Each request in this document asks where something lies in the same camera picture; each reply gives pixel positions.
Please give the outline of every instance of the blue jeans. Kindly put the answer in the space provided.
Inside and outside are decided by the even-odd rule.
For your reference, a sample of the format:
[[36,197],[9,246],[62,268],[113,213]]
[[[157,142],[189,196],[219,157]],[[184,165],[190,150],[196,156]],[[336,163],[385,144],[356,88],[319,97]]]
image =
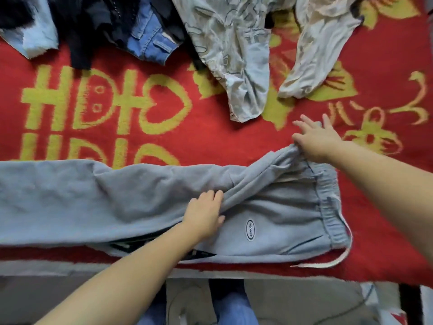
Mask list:
[[[258,325],[243,279],[209,279],[209,288],[219,325]],[[164,325],[166,306],[164,284],[137,325]]]

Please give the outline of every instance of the person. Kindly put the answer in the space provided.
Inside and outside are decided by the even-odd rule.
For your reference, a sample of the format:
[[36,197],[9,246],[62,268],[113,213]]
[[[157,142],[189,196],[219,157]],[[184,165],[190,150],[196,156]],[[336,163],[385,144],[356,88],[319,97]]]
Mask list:
[[[325,114],[323,127],[305,115],[294,124],[302,132],[293,140],[305,157],[345,173],[433,264],[433,174],[343,141]],[[223,224],[222,200],[222,191],[193,198],[181,223],[95,275],[36,324],[164,324],[165,279],[188,251]],[[209,284],[219,324],[258,324],[241,280]]]

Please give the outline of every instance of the cable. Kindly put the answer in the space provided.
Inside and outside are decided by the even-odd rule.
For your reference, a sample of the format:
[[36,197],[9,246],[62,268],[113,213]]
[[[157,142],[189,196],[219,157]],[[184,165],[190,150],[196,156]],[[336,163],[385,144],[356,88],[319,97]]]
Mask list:
[[347,309],[346,311],[343,311],[343,312],[341,312],[341,313],[339,313],[339,314],[336,314],[336,315],[332,315],[332,316],[329,316],[329,317],[323,318],[323,319],[321,319],[321,320],[315,322],[313,325],[323,324],[324,322],[327,322],[327,321],[329,321],[329,320],[331,320],[331,319],[335,319],[335,318],[338,318],[338,317],[341,317],[341,316],[347,315],[347,314],[349,314],[350,312],[355,311],[356,309],[360,308],[360,307],[363,306],[363,305],[367,302],[367,300],[370,298],[370,295],[373,293],[373,289],[374,289],[374,288],[375,288],[375,285],[372,284],[372,285],[371,285],[371,288],[370,288],[369,292],[367,293],[367,295],[365,296],[365,298],[364,298],[360,303],[358,303],[356,306],[351,307],[350,309]]

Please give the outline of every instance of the person's left hand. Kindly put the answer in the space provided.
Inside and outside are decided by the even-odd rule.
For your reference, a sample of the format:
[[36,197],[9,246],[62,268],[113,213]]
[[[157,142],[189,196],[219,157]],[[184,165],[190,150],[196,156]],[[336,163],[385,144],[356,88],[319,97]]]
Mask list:
[[219,215],[223,197],[222,191],[215,194],[210,190],[190,200],[182,224],[197,234],[200,241],[214,235],[223,224],[225,216]]

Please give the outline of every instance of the forearm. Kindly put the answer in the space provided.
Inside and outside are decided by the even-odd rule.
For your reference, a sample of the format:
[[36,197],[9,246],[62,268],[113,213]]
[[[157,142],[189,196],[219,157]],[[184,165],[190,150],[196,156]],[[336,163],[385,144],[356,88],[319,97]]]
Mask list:
[[330,163],[344,172],[433,264],[433,174],[342,142]]
[[178,224],[78,288],[37,325],[132,325],[197,235]]

